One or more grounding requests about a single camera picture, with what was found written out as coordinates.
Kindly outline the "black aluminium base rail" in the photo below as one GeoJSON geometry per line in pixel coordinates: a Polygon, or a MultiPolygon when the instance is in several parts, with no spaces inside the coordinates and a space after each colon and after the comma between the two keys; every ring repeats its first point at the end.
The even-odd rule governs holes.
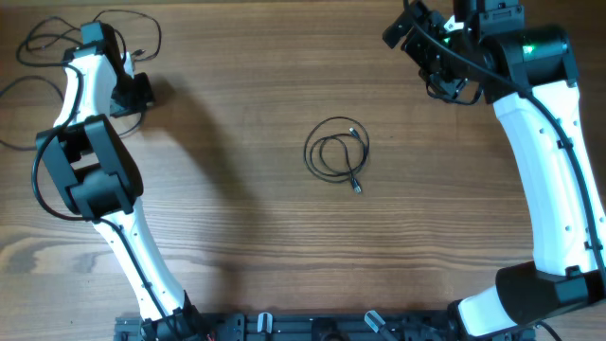
{"type": "Polygon", "coordinates": [[[204,314],[207,340],[468,340],[445,311],[380,314],[376,332],[362,314],[204,314]]]}

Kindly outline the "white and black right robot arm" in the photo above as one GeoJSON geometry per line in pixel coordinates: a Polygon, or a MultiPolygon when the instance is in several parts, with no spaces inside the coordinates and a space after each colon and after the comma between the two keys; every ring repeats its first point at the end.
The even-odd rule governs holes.
{"type": "Polygon", "coordinates": [[[453,340],[541,325],[605,299],[605,213],[579,118],[579,71],[567,32],[527,27],[516,1],[457,1],[450,18],[405,2],[383,33],[419,66],[430,97],[459,103],[471,82],[513,150],[532,226],[531,261],[498,271],[449,306],[453,340]]]}

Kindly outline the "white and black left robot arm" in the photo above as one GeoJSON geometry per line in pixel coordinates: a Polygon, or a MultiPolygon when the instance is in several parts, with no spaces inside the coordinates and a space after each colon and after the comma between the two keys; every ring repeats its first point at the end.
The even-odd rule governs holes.
{"type": "Polygon", "coordinates": [[[119,33],[93,21],[82,44],[65,51],[65,100],[52,129],[36,136],[36,166],[48,170],[68,220],[86,221],[109,244],[138,301],[142,340],[209,340],[212,330],[170,272],[147,225],[144,185],[111,117],[144,114],[154,101],[149,78],[134,73],[119,33]]]}

